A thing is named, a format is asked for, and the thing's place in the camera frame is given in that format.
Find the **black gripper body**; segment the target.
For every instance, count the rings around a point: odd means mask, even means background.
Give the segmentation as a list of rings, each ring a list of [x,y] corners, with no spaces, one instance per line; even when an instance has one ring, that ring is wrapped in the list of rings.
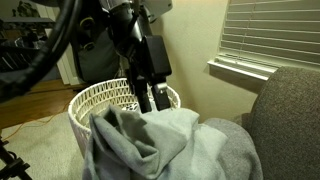
[[[143,5],[135,9],[133,3],[120,3],[109,10],[109,35],[116,52],[128,61],[129,67],[139,77],[147,78],[143,38],[151,34]]]

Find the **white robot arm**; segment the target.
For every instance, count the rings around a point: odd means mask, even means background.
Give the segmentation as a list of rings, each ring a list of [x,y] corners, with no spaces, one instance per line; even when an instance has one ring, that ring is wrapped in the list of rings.
[[[152,110],[147,86],[158,110],[170,108],[166,77],[172,69],[164,40],[152,33],[150,24],[172,9],[172,0],[99,1],[108,16],[109,36],[116,52],[128,61],[127,80],[141,112]]]

